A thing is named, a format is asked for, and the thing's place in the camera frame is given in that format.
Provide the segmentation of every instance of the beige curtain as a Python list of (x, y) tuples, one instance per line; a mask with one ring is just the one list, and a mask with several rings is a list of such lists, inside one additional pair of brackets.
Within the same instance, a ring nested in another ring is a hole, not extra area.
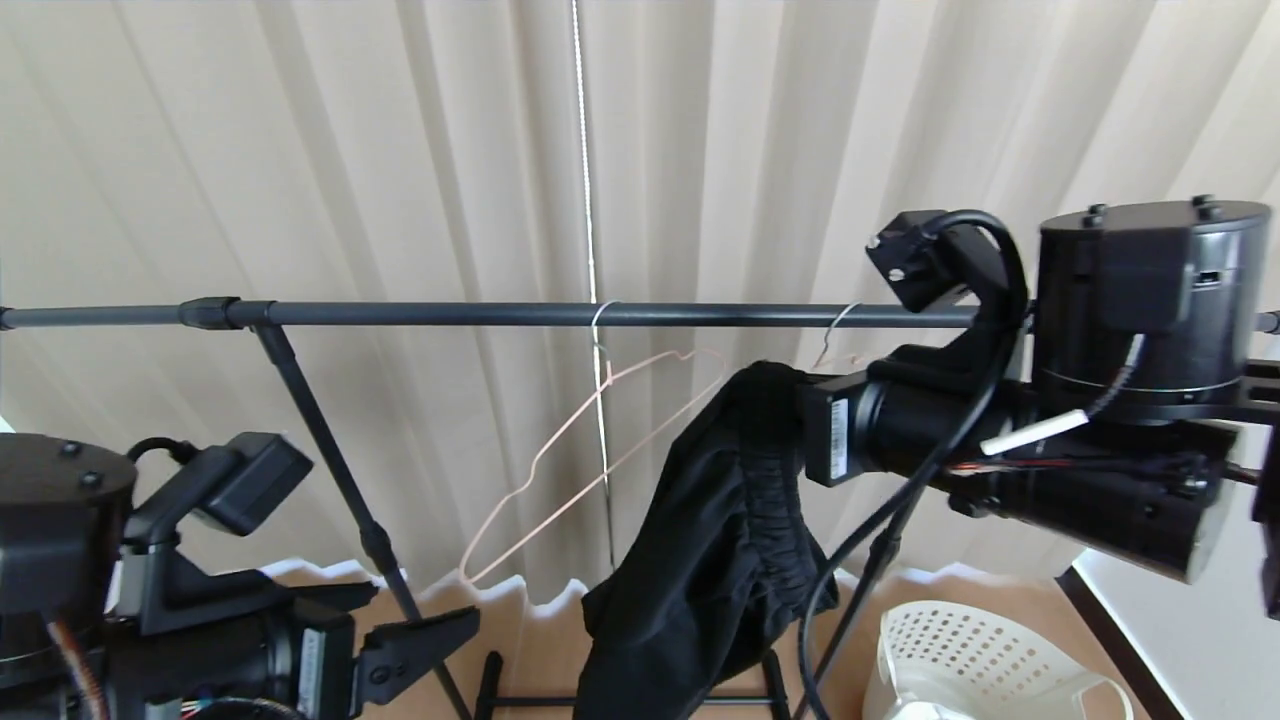
[[(1280, 201), (1280, 9), (1263, 0), (577, 10), (590, 243), (567, 1), (0, 5), (0, 299), (586, 301), (594, 270), (602, 301), (886, 302), (861, 247), (900, 209), (995, 211), (1033, 268), (1038, 220), (1089, 202)], [(419, 587), (594, 387), (584, 329), (291, 334)], [(808, 366), (822, 332), (603, 337), (620, 365), (696, 346)], [(833, 351), (947, 337), (841, 331)], [(319, 457), (248, 333), (20, 331), (0, 363), (19, 430), (118, 450), (283, 430)], [(608, 391), (609, 456), (716, 370), (669, 361)], [(611, 480), (618, 557), (675, 432)], [(588, 416), (477, 560), (599, 469)], [(148, 459), (145, 489), (170, 470)], [(803, 483), (805, 516), (831, 547), (896, 482)], [(187, 539), (214, 569), (360, 557), (323, 469), (259, 534)], [(608, 548), (598, 491), (494, 579), (524, 573), (545, 597), (603, 578)], [(1076, 550), (931, 496), (901, 561), (1048, 575)]]

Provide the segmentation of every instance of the laundry basket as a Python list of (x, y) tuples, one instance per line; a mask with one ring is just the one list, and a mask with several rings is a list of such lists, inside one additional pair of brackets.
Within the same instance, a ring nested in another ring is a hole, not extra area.
[[(1124, 688), (1018, 623), (954, 602), (908, 602), (881, 618), (863, 719), (1082, 720), (1080, 696), (1101, 683), (1132, 720)], [(922, 703), (946, 712), (922, 712)]]

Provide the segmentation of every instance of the wooden floor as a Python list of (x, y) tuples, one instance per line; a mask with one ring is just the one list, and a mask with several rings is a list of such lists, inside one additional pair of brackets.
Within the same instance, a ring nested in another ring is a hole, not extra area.
[[(284, 579), (301, 584), (312, 582), (315, 575), (294, 571)], [(329, 582), (343, 579), (364, 578), (330, 578)], [(480, 634), (448, 661), (454, 679), (471, 705), (475, 702), (484, 660), (490, 650), (499, 651), (506, 660), (502, 694), (573, 693), (577, 674), (590, 648), (590, 637), (582, 629), (579, 602), (582, 592), (580, 584), (573, 584), (566, 588), (564, 594), (556, 602), (531, 606), (526, 601), (524, 583), (518, 578), (479, 596), (456, 583), (445, 582), (424, 593), (420, 605), (424, 615), (471, 603), (481, 607)], [(850, 594), (847, 588), (841, 594), (842, 600), (847, 601)], [(888, 607), (916, 600), (960, 602), (1004, 615), (1036, 630), (1085, 667), (1114, 678), (1124, 685), (1115, 666), (1055, 583), (1015, 580), (954, 568), (933, 575), (897, 577), (877, 591), (872, 607), (864, 615), (868, 620), (859, 625), (846, 643), (823, 688), (823, 700), (832, 717), (847, 720), (861, 717), (863, 694), (876, 657), (879, 615)], [(369, 607), (357, 611), (356, 618), (360, 633), (364, 634), (375, 624), (398, 620), (399, 614), (390, 596), (383, 592)], [(815, 637), (823, 643), (831, 635), (837, 618), (838, 612), (828, 612), (819, 619)], [(795, 707), (800, 696), (800, 682), (796, 673), (794, 626), (778, 641), (776, 651), (782, 664), (787, 696)], [(763, 675), (759, 669), (753, 669), (724, 683), (718, 692), (755, 694), (763, 691)], [(1106, 688), (1094, 688), (1087, 693), (1085, 710), (1089, 720), (1124, 717), (1120, 702)], [(1149, 720), (1137, 703), (1135, 711), (1139, 720)], [(563, 720), (570, 715), (571, 711), (567, 708), (499, 708), (494, 717)], [(448, 720), (452, 716), (453, 712), (434, 676), (420, 682), (390, 706), (367, 706), (364, 715), (369, 720)], [(705, 707), (694, 717), (768, 720), (769, 712), (762, 707)]]

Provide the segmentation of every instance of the pink clothes hanger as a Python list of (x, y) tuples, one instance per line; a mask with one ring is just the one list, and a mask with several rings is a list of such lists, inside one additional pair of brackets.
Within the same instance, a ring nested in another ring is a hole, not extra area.
[(836, 329), (836, 325), (840, 324), (840, 320), (844, 320), (845, 315), (847, 315), (850, 310), (858, 307), (859, 305), (861, 305), (861, 302), (850, 302), (849, 305), (845, 305), (845, 309), (841, 310), (838, 315), (836, 315), (836, 319), (832, 320), (829, 325), (827, 325), (827, 332), (823, 333), (822, 336), (822, 352), (819, 352), (818, 359), (813, 361), (813, 365), (809, 368), (810, 370), (817, 370), (823, 365), (835, 365), (836, 363), (840, 363), (842, 360), (847, 360), (851, 365), (858, 364), (859, 356), (856, 352), (849, 355), (847, 357), (832, 357), (831, 360), (823, 360), (823, 357), (826, 357), (827, 352), (831, 351), (831, 331)]
[[(600, 305), (599, 310), (595, 311), (595, 316), (591, 319), (593, 336), (594, 336), (594, 331), (595, 331), (595, 324), (600, 319), (600, 314), (604, 311), (605, 307), (608, 307), (613, 302), (616, 302), (616, 301), (605, 302), (604, 305)], [(691, 407), (694, 407), (695, 405), (698, 405), (698, 402), (700, 400), (703, 400), (704, 397), (707, 397), (707, 395), (709, 392), (712, 392), (713, 389), (716, 389), (721, 384), (721, 382), (724, 379), (724, 375), (728, 374), (728, 363), (724, 360), (724, 356), (721, 355), (719, 352), (716, 352), (714, 350), (708, 350), (708, 348), (696, 348), (696, 350), (691, 350), (689, 352), (678, 352), (678, 351), (675, 351), (675, 350), (668, 350), (667, 352), (660, 352), (658, 355), (654, 355), (653, 357), (649, 357), (648, 360), (641, 360), (640, 363), (636, 363), (635, 365), (631, 365), (630, 368), (626, 368), (626, 369), (623, 369), (623, 370), (621, 370), (618, 373), (614, 373), (613, 372), (613, 361), (609, 360), (608, 351), (605, 351), (604, 346), (600, 345), (599, 342), (595, 342), (594, 340), (593, 340), (593, 342), (594, 342), (595, 347), (598, 350), (600, 350), (600, 354), (604, 356), (604, 380), (600, 383), (600, 387), (596, 388), (596, 391), (593, 392), (582, 402), (582, 405), (580, 405), (579, 409), (572, 415), (568, 416), (568, 420), (564, 420), (564, 424), (562, 424), (559, 427), (559, 429), (557, 429), (554, 433), (552, 433), (552, 437), (547, 441), (547, 443), (543, 445), (543, 447), (536, 454), (534, 454), (534, 460), (529, 465), (529, 478), (525, 480), (525, 483), (522, 486), (520, 486), (518, 488), (516, 488), (516, 489), (508, 492), (507, 495), (504, 495), (502, 497), (502, 500), (498, 501), (498, 505), (494, 506), (493, 511), (489, 512), (489, 516), (485, 518), (485, 521), (480, 524), (480, 529), (476, 530), (475, 537), (471, 538), (471, 542), (467, 544), (467, 548), (462, 552), (462, 560), (458, 562), (458, 577), (462, 579), (463, 583), (474, 585), (476, 582), (480, 580), (480, 578), (484, 578), (485, 575), (488, 575), (503, 560), (511, 557), (517, 550), (520, 550), (529, 541), (531, 541), (534, 538), (534, 536), (536, 536), (538, 533), (543, 532), (543, 529), (547, 528), (547, 525), (550, 525), (553, 521), (556, 521), (557, 518), (559, 518), (561, 515), (563, 515), (566, 510), (568, 510), (570, 507), (572, 507), (573, 503), (576, 503), (579, 500), (581, 500), (582, 497), (585, 497), (586, 493), (589, 493), (595, 486), (598, 486), (602, 482), (604, 482), (604, 478), (609, 477), (609, 474), (613, 473), (613, 470), (616, 470), (618, 468), (618, 465), (621, 465), (622, 462), (626, 462), (626, 460), (628, 457), (631, 457), (632, 455), (635, 455), (636, 451), (639, 451), (641, 447), (644, 447), (650, 441), (653, 441), (653, 438), (655, 438), (658, 436), (658, 433), (660, 433), (662, 430), (667, 429), (667, 427), (671, 425), (672, 423), (675, 423), (677, 418), (680, 418), (687, 410), (690, 410)], [(701, 392), (699, 392), (698, 395), (695, 395), (692, 397), (692, 400), (690, 400), (684, 406), (681, 406), (680, 410), (676, 410), (676, 413), (671, 418), (667, 418), (660, 425), (658, 425), (657, 428), (654, 428), (654, 430), (652, 433), (649, 433), (648, 436), (645, 436), (644, 439), (641, 439), (635, 447), (632, 447), (631, 450), (623, 452), (621, 457), (618, 457), (617, 460), (614, 460), (613, 464), (611, 464), (608, 468), (605, 468), (603, 473), (600, 473), (599, 475), (596, 475), (596, 478), (594, 480), (586, 483), (586, 486), (584, 486), (582, 489), (577, 491), (577, 495), (575, 495), (573, 497), (568, 498), (568, 501), (564, 505), (561, 505), (545, 520), (543, 520), (541, 523), (539, 523), (536, 528), (534, 528), (532, 530), (530, 530), (525, 537), (520, 538), (516, 542), (516, 544), (513, 544), (509, 550), (507, 550), (506, 552), (503, 552), (502, 555), (499, 555), (497, 560), (494, 560), (493, 562), (490, 562), (488, 566), (485, 566), (483, 570), (480, 570), (475, 575), (470, 575), (470, 577), (467, 575), (467, 561), (471, 559), (471, 553), (475, 552), (475, 548), (480, 543), (480, 538), (484, 537), (485, 530), (488, 530), (489, 527), (493, 524), (494, 519), (497, 519), (498, 512), (502, 511), (503, 506), (507, 505), (507, 502), (511, 498), (513, 498), (517, 495), (520, 495), (520, 493), (525, 492), (526, 489), (529, 489), (529, 487), (534, 483), (534, 477), (538, 474), (538, 462), (543, 459), (544, 455), (547, 455), (547, 451), (550, 450), (550, 447), (553, 445), (556, 445), (556, 441), (558, 441), (561, 438), (561, 436), (563, 436), (564, 432), (568, 430), (570, 425), (572, 425), (573, 421), (577, 420), (582, 415), (582, 413), (586, 413), (586, 410), (590, 409), (591, 405), (596, 402), (596, 400), (602, 396), (602, 393), (604, 392), (605, 388), (612, 387), (613, 384), (617, 383), (617, 380), (620, 380), (620, 379), (630, 375), (631, 373), (635, 373), (637, 370), (643, 370), (643, 369), (648, 368), (649, 365), (653, 365), (654, 363), (657, 363), (658, 360), (662, 360), (664, 357), (675, 357), (675, 359), (677, 359), (680, 361), (686, 361), (686, 360), (689, 360), (689, 359), (691, 359), (691, 357), (694, 357), (696, 355), (710, 355), (710, 356), (713, 356), (713, 357), (716, 357), (717, 360), (721, 361), (721, 372), (719, 372), (719, 375), (714, 380), (712, 380)]]

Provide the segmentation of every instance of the black garment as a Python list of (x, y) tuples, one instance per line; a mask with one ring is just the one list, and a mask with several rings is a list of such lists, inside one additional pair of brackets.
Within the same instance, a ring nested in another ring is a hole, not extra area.
[[(804, 611), (826, 562), (796, 487), (804, 377), (740, 370), (672, 443), (635, 544), (582, 598), (595, 643), (576, 720), (689, 717)], [(819, 607), (835, 606), (827, 578)]]

